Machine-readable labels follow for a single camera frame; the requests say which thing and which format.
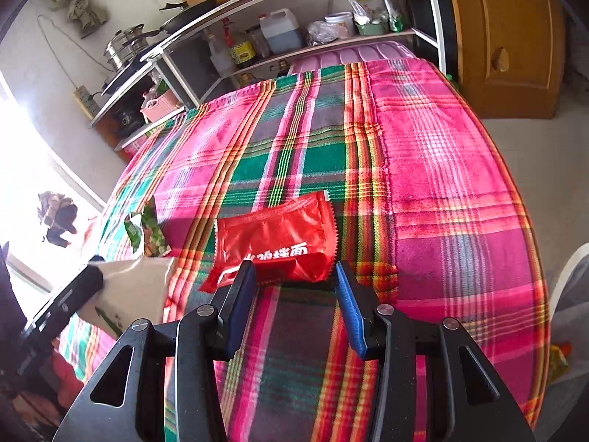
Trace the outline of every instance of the plaid blanket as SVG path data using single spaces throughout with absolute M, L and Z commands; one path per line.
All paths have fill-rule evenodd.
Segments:
M 520 196 L 487 132 L 419 59 L 333 66 L 265 81 L 177 117 L 122 175 L 99 253 L 123 259 L 126 213 L 152 194 L 179 257 L 174 320 L 208 301 L 214 220 L 328 189 L 338 257 L 410 317 L 461 320 L 531 424 L 544 394 L 546 287 Z M 104 341 L 77 320 L 62 344 L 88 377 Z M 417 440 L 425 436 L 418 361 Z M 363 441 L 376 365 L 349 348 L 329 292 L 261 288 L 234 360 L 216 365 L 232 441 Z M 174 384 L 167 436 L 174 431 Z

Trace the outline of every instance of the snack bag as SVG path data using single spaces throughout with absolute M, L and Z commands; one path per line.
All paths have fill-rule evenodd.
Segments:
M 338 236 L 327 191 L 255 213 L 218 219 L 214 265 L 200 290 L 230 285 L 244 259 L 255 264 L 260 284 L 283 280 L 320 282 L 335 262 Z
M 155 198 L 151 196 L 140 213 L 131 212 L 125 217 L 125 231 L 133 248 L 132 259 L 141 256 L 165 256 L 172 251 L 157 224 Z

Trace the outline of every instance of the green bowl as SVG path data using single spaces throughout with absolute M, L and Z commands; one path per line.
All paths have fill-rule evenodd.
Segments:
M 389 32 L 389 25 L 387 23 L 368 23 L 367 25 L 358 25 L 356 27 L 362 36 L 384 35 Z

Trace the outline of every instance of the white container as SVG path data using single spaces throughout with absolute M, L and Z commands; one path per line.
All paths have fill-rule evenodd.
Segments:
M 328 14 L 325 21 L 338 25 L 338 39 L 343 40 L 354 36 L 354 18 L 351 11 Z
M 231 76 L 231 74 L 237 70 L 235 62 L 233 61 L 233 58 L 231 58 L 231 55 L 227 49 L 221 53 L 215 53 L 214 55 L 211 55 L 211 63 L 213 63 L 217 73 L 219 73 L 219 76 Z
M 303 47 L 299 23 L 288 8 L 272 11 L 268 16 L 260 17 L 260 28 L 275 55 Z

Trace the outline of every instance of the black pan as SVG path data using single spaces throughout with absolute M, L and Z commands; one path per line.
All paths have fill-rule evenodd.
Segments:
M 184 28 L 184 26 L 188 25 L 191 21 L 200 18 L 203 14 L 206 14 L 209 11 L 214 10 L 216 7 L 217 0 L 201 1 L 200 3 L 197 3 L 194 6 L 188 6 L 188 3 L 186 3 L 185 1 L 183 1 L 182 3 L 166 3 L 166 6 L 160 8 L 160 11 L 172 10 L 175 8 L 183 8 L 183 10 L 175 17 L 170 18 L 168 21 L 166 21 L 166 23 L 161 25 L 159 30 L 146 32 L 136 38 L 132 38 L 131 40 L 124 42 L 123 47 L 129 46 L 139 38 L 149 38 L 152 36 L 157 36 L 160 33 L 173 35 L 175 32 Z

